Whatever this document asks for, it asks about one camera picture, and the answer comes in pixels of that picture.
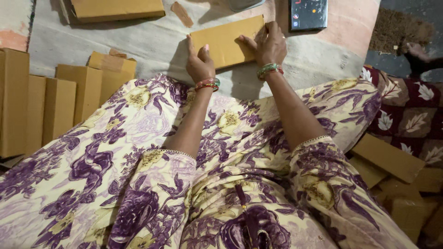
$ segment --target green bangle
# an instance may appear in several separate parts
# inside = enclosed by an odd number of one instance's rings
[[[278,70],[278,69],[281,69],[281,66],[279,65],[279,64],[277,64],[277,63],[270,63],[270,64],[266,64],[266,65],[264,65],[262,68],[260,68],[258,71],[257,71],[257,78],[261,78],[261,76],[263,75],[263,74],[265,74],[266,72],[269,72],[269,71],[276,71],[276,70]]]

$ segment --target woman's left hand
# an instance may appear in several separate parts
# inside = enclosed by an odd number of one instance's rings
[[[188,74],[192,77],[195,83],[200,81],[215,78],[214,61],[209,55],[209,45],[202,47],[198,54],[195,52],[194,43],[190,35],[186,36],[188,39],[189,58],[186,65]]]

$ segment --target leaf print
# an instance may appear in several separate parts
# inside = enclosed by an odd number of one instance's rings
[[[441,161],[442,156],[443,156],[443,147],[440,148],[434,147],[431,151],[427,152],[427,156],[424,159],[424,161],[427,164],[432,164]]]
[[[371,72],[369,72],[369,70],[366,70],[366,68],[364,67],[363,70],[361,71],[360,78],[372,82]]]
[[[424,100],[431,100],[434,97],[434,92],[427,86],[420,84],[420,82],[415,82],[414,84],[417,84],[420,87],[418,89],[418,92],[420,93],[420,98]]]
[[[411,150],[411,146],[408,147],[408,146],[405,145],[404,143],[400,143],[400,145],[401,145],[401,150],[402,150],[402,151],[404,151],[404,152],[406,152],[406,153],[412,155],[413,151]]]
[[[412,119],[408,120],[408,123],[406,124],[406,131],[414,132],[416,130],[419,130],[420,126],[426,123],[425,121],[423,121],[426,116],[427,113],[421,113],[419,115],[415,115]]]
[[[381,92],[381,97],[387,99],[398,97],[399,92],[401,92],[401,88],[398,86],[398,81],[392,82],[389,80],[389,84],[385,87],[383,92]]]
[[[391,116],[391,114],[387,114],[386,112],[381,111],[381,117],[378,119],[378,128],[380,128],[380,130],[382,131],[387,131],[391,128],[392,126],[392,121],[394,119],[390,119],[389,117]]]

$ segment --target woman's right hand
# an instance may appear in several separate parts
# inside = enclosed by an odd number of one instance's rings
[[[257,34],[255,41],[244,35],[241,35],[238,39],[254,51],[259,67],[270,63],[282,65],[288,53],[286,38],[275,21],[266,23],[263,31]]]

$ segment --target floor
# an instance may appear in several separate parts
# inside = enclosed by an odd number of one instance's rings
[[[443,57],[443,9],[442,0],[381,0],[380,6],[400,12],[410,13],[421,17],[424,21],[433,23],[435,35],[426,51],[432,57]],[[365,64],[383,70],[386,73],[405,78],[410,73],[409,63],[402,55],[400,57],[392,54],[379,54],[369,51]],[[429,82],[443,82],[443,69],[429,71],[422,74],[422,80]]]

